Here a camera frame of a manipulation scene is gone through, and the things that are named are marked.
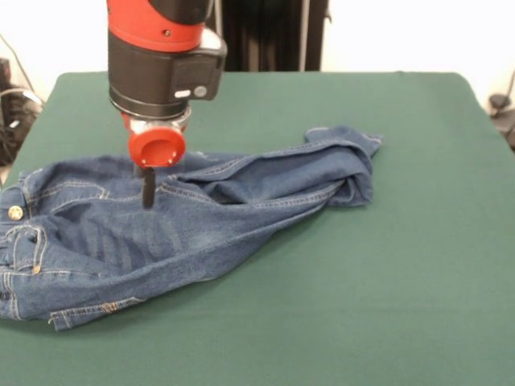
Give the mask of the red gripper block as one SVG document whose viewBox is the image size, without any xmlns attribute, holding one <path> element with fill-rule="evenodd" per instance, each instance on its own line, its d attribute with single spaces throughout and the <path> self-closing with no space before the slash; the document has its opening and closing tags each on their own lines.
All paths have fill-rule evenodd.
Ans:
<svg viewBox="0 0 515 386">
<path fill-rule="evenodd" d="M 150 209 L 155 200 L 153 168 L 173 166 L 179 162 L 185 153 L 186 141 L 180 130 L 157 126 L 141 133 L 131 133 L 128 149 L 137 165 L 134 173 L 142 181 L 142 207 Z"/>
</svg>

